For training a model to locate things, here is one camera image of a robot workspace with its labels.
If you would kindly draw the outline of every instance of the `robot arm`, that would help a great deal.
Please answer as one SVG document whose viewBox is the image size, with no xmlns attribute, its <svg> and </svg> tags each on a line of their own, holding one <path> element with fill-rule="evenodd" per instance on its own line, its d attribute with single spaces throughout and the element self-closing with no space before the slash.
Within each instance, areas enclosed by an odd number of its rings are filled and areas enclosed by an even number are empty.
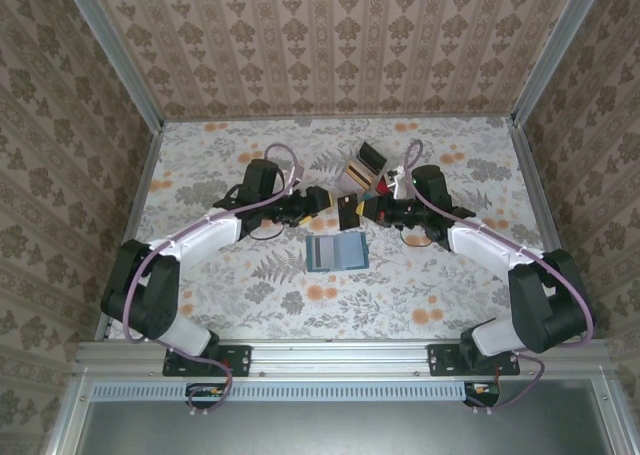
<svg viewBox="0 0 640 455">
<path fill-rule="evenodd" d="M 216 202 L 198 228 L 185 229 L 148 244 L 137 240 L 125 242 L 118 251 L 109 277 L 100 305 L 102 311 L 123 320 L 125 300 L 134 274 L 154 249 L 167 245 L 159 251 L 137 283 L 129 325 L 150 340 L 164 342 L 191 356 L 216 360 L 218 336 L 178 311 L 180 270 L 188 269 L 222 247 L 243 239 L 263 220 L 295 227 L 331 206 L 329 193 L 313 186 L 308 187 L 304 195 L 300 190 L 292 190 L 273 203 L 220 217 L 221 213 L 272 197 L 278 174 L 282 176 L 284 185 L 285 175 L 275 163 L 252 160 L 242 184 Z M 291 174 L 296 180 L 300 175 Z"/>
<path fill-rule="evenodd" d="M 475 221 L 475 214 L 454 207 L 439 167 L 426 165 L 412 171 L 420 194 L 437 208 L 459 219 Z M 490 365 L 491 357 L 512 350 L 541 353 L 586 330 L 582 309 L 568 290 L 538 264 L 480 230 L 453 222 L 418 200 L 396 200 L 391 194 L 374 197 L 358 207 L 358 213 L 383 227 L 421 227 L 434 242 L 448 251 L 465 255 L 485 267 L 509 287 L 511 314 L 489 320 L 461 335 L 460 353 L 470 371 Z M 588 305 L 584 285 L 573 258 L 564 250 L 543 253 L 542 258 L 573 285 Z"/>
</svg>

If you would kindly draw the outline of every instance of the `ventilation grille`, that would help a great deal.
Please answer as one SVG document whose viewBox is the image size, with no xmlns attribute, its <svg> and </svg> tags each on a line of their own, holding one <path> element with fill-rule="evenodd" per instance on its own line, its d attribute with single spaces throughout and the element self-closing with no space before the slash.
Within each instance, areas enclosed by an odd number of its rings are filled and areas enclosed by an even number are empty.
<svg viewBox="0 0 640 455">
<path fill-rule="evenodd" d="M 96 382 L 92 402 L 185 401 L 185 382 Z M 464 400 L 464 382 L 236 382 L 229 401 Z M 194 400 L 211 400 L 194 397 Z"/>
</svg>

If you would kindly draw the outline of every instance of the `floral tablecloth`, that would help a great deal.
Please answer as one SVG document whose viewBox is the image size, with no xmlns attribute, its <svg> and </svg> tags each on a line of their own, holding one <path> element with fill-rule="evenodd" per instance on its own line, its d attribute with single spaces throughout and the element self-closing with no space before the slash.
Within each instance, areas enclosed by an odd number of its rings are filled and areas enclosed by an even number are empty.
<svg viewBox="0 0 640 455">
<path fill-rule="evenodd" d="M 335 191 L 363 141 L 398 165 L 410 141 L 425 144 L 454 202 L 528 246 L 541 246 L 503 118 L 236 121 L 169 123 L 138 239 L 160 238 L 199 218 L 273 142 L 290 145 L 305 167 L 302 187 Z M 289 163 L 286 152 L 276 161 Z M 255 233 L 264 237 L 278 227 Z M 395 229 L 362 220 L 368 270 L 307 273 L 305 237 L 338 233 L 335 210 L 286 228 L 272 241 L 246 238 L 181 274 L 180 311 L 223 339 L 457 338 L 505 312 L 508 291 L 473 261 L 437 244 L 414 248 Z M 412 245 L 429 241 L 404 232 Z M 110 338 L 121 338 L 114 323 Z"/>
</svg>

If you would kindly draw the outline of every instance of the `floral wallpaper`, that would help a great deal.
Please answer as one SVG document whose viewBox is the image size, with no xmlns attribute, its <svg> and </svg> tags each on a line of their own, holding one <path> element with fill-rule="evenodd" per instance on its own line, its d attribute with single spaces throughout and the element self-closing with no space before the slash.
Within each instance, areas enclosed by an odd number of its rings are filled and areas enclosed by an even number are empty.
<svg viewBox="0 0 640 455">
<path fill-rule="evenodd" d="M 138 238 L 153 240 L 195 221 L 240 183 L 273 142 L 305 167 L 301 187 L 338 195 L 336 180 L 363 141 L 401 163 L 410 141 L 423 163 L 442 167 L 456 203 L 497 231 L 540 246 L 527 191 L 503 118 L 329 119 L 168 123 Z M 287 153 L 274 151 L 279 163 Z M 431 244 L 419 230 L 382 229 L 362 219 L 370 268 L 307 273 L 305 239 L 338 233 L 334 209 L 271 241 L 249 238 L 181 273 L 180 311 L 224 339 L 456 338 L 507 312 L 508 290 L 473 261 Z M 279 227 L 266 223 L 254 236 Z M 112 338 L 121 337 L 113 327 Z"/>
<path fill-rule="evenodd" d="M 0 453 L 44 447 L 150 141 L 72 0 L 0 0 Z"/>
<path fill-rule="evenodd" d="M 640 420 L 640 0 L 596 0 L 525 131 Z"/>
<path fill-rule="evenodd" d="M 509 112 L 567 0 L 100 0 L 169 120 Z"/>
</svg>

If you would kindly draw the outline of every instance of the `patterned wall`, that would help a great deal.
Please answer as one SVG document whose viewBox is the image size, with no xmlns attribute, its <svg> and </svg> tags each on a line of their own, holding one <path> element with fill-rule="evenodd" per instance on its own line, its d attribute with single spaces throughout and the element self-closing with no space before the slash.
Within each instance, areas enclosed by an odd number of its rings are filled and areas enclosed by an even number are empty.
<svg viewBox="0 0 640 455">
<path fill-rule="evenodd" d="M 507 112 L 567 0 L 101 0 L 167 119 Z"/>
<path fill-rule="evenodd" d="M 640 414 L 640 0 L 597 0 L 525 127 Z"/>
<path fill-rule="evenodd" d="M 0 0 L 0 47 L 0 453 L 37 453 L 149 134 L 72 0 Z"/>
</svg>

